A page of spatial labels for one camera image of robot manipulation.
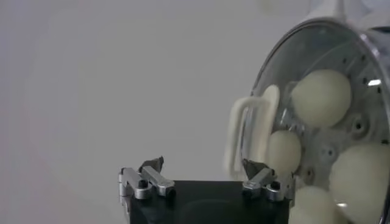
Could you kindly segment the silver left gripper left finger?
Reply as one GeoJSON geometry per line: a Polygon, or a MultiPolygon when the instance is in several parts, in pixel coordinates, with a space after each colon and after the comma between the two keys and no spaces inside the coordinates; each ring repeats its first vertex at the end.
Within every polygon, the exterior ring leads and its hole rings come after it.
{"type": "Polygon", "coordinates": [[[130,213],[130,199],[147,200],[153,194],[170,199],[176,195],[175,182],[161,175],[164,157],[146,160],[137,169],[123,167],[118,174],[119,201],[130,213]]]}

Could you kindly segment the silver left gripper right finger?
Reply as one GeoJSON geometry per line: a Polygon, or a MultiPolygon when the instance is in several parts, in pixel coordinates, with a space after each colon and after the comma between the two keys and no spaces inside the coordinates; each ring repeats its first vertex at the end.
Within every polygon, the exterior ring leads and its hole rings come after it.
{"type": "Polygon", "coordinates": [[[269,201],[289,200],[294,202],[296,181],[293,173],[278,175],[265,163],[249,159],[242,161],[248,180],[243,181],[242,193],[246,199],[265,197],[269,201]]]}

